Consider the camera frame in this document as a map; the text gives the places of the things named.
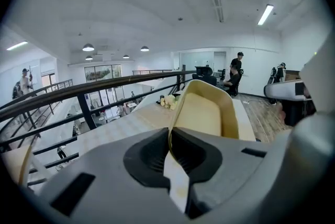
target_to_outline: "metal railing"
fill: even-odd
[[[101,112],[106,109],[110,109],[112,107],[122,105],[126,102],[136,100],[138,98],[145,97],[147,95],[162,91],[164,89],[168,88],[173,88],[175,91],[180,90],[180,85],[184,84],[190,80],[184,80],[182,81],[181,79],[185,77],[186,74],[191,74],[195,73],[195,71],[178,71],[178,72],[161,72],[161,73],[152,73],[152,74],[145,74],[145,75],[135,75],[135,76],[126,76],[126,77],[120,77],[120,78],[114,78],[114,79],[109,79],[109,80],[102,80],[102,81],[97,81],[93,83],[86,83],[86,84],[80,84],[80,85],[74,85],[71,87],[67,87],[65,89],[58,89],[56,91],[50,92],[50,93],[45,93],[43,95],[38,95],[34,96],[30,99],[25,99],[22,102],[12,102],[11,104],[6,104],[5,106],[2,107],[0,110],[0,122],[4,121],[6,119],[9,119],[11,117],[16,117],[19,114],[22,114],[27,111],[31,111],[34,109],[37,109],[41,106],[48,106],[51,103],[55,102],[61,102],[64,99],[68,99],[71,97],[77,97],[79,101],[79,105],[81,107],[82,113],[68,117],[64,120],[56,121],[53,122],[49,125],[46,126],[41,126],[39,128],[30,130],[23,135],[19,135],[16,137],[9,138],[6,141],[1,141],[0,142],[0,148],[2,147],[3,149],[8,149],[8,145],[10,143],[13,143],[18,140],[22,140],[25,138],[29,138],[32,136],[35,136],[41,132],[44,132],[46,130],[58,127],[60,125],[66,124],[68,122],[75,121],[80,118],[85,118],[85,121],[89,127],[90,130],[95,129],[96,125],[95,122],[93,121],[92,114],[95,114],[97,112]],[[162,78],[167,78],[167,77],[173,77],[176,76],[176,83],[172,85],[168,85],[162,88],[154,89],[150,92],[143,93],[140,95],[136,95],[130,98],[125,98],[122,100],[119,100],[117,102],[114,102],[112,104],[108,104],[105,106],[101,106],[99,108],[95,109],[89,109],[86,99],[85,99],[85,94],[91,93],[91,92],[96,92],[100,91],[103,89],[111,88],[111,87],[117,87],[117,86],[123,86],[123,85],[128,85],[128,84],[133,84],[133,83],[139,83],[139,82],[144,82],[144,81],[149,81],[149,80],[156,80],[156,79],[162,79]],[[77,140],[77,136],[71,137],[69,139],[57,142],[53,145],[50,145],[44,149],[39,149],[35,152],[33,152],[34,155],[38,155],[53,149],[56,149],[62,145],[66,145],[69,143],[72,143]],[[75,159],[79,157],[79,153],[72,154],[70,156],[67,156],[66,158],[45,164],[46,168],[54,167],[56,165],[59,165],[61,163],[68,162],[69,160]],[[34,173],[36,170],[30,170],[29,173]],[[37,180],[34,182],[28,182],[28,185],[36,185],[45,182],[45,179]]]
[[[144,74],[171,72],[171,71],[172,70],[141,70],[141,71],[132,71],[132,74],[133,75],[144,75]]]
[[[72,86],[72,79],[70,80],[66,80],[63,82],[59,82],[59,83],[55,83],[52,85],[48,85],[45,86],[43,88],[37,89],[35,91],[32,91],[26,95],[23,95],[17,99],[14,99],[13,101],[5,104],[4,106],[1,107],[1,109],[6,108],[8,106],[11,106],[13,104],[17,104],[17,103],[21,103],[24,102],[24,100],[28,99],[28,98],[32,98],[37,96],[37,94],[41,95],[42,93],[50,93],[53,92],[55,90],[59,90],[62,88],[66,88],[69,86]],[[34,111],[26,111],[23,112],[19,115],[16,115],[15,117],[13,117],[11,120],[9,120],[4,126],[3,128],[0,130],[0,140],[2,140],[2,138],[5,136],[6,132],[8,133],[7,135],[9,136],[9,138],[13,138],[15,137],[16,134],[18,134],[20,131],[22,131],[22,128],[24,126],[28,126],[30,124],[30,127],[28,126],[28,131],[30,131],[31,129],[37,129],[38,127],[43,126],[46,121],[49,119],[49,116],[51,114],[54,114],[54,110],[56,109],[56,107],[59,105],[60,102],[58,103],[50,103],[48,104],[48,106],[45,106],[45,108],[43,106],[39,106],[38,108],[36,108]],[[36,138],[36,136],[39,136],[39,134],[37,133],[30,144],[32,144]],[[18,144],[18,148],[20,148],[24,142],[25,138],[23,138],[21,140],[21,142]],[[6,145],[5,148],[0,149],[1,151],[5,151],[5,150],[11,150],[11,147],[9,145]]]

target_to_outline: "person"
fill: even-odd
[[[131,97],[135,97],[135,94],[134,94],[133,91],[131,91]],[[136,105],[138,105],[138,101],[137,101],[137,99],[134,99],[133,102],[135,102]]]
[[[27,69],[23,69],[22,70],[22,78],[20,79],[20,88],[21,88],[21,91],[24,95],[28,94],[29,93],[29,88],[31,88],[31,86],[29,85],[29,80],[28,80],[28,77],[27,77],[27,73],[28,73],[28,70]]]
[[[117,113],[119,114],[120,118],[126,115],[125,108],[123,105],[118,106]]]
[[[286,64],[282,62],[278,67],[277,67],[277,74],[275,77],[274,82],[279,83],[284,81],[284,69],[286,69]]]
[[[237,53],[237,58],[233,59],[230,63],[230,67],[236,66],[237,71],[239,72],[240,69],[242,68],[242,61],[241,59],[243,58],[244,54],[242,52]]]
[[[18,98],[22,95],[23,93],[20,88],[20,81],[18,81],[13,88],[12,99]]]
[[[230,72],[232,73],[232,76],[230,77],[230,79],[228,81],[224,82],[224,86],[226,86],[227,88],[224,89],[227,93],[234,93],[235,92],[235,88],[239,82],[240,79],[240,74],[237,70],[237,67],[234,65],[230,68]]]

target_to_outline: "small white object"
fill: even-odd
[[[137,106],[137,104],[136,104],[136,103],[130,103],[130,104],[128,104],[127,106],[128,106],[129,108],[134,108],[134,107]]]

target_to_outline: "person sitting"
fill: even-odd
[[[230,71],[232,73],[232,77],[228,81],[224,81],[224,86],[226,86],[224,90],[228,94],[234,94],[236,92],[236,87],[240,81],[240,74],[237,70],[236,65],[232,66],[230,68]]]

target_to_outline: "office chair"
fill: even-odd
[[[225,77],[226,77],[226,69],[218,70],[218,72],[221,72],[221,76],[220,76],[220,78],[221,78],[221,80],[224,80]]]
[[[213,86],[216,86],[216,78],[212,76],[213,70],[210,67],[196,66],[197,74],[192,74],[193,79],[202,80]]]
[[[238,82],[236,84],[234,92],[230,94],[231,96],[237,96],[237,94],[239,93],[239,85],[240,85],[240,81],[241,81],[243,73],[244,73],[243,69],[240,69],[239,70],[240,78],[239,78],[239,80],[238,80]]]

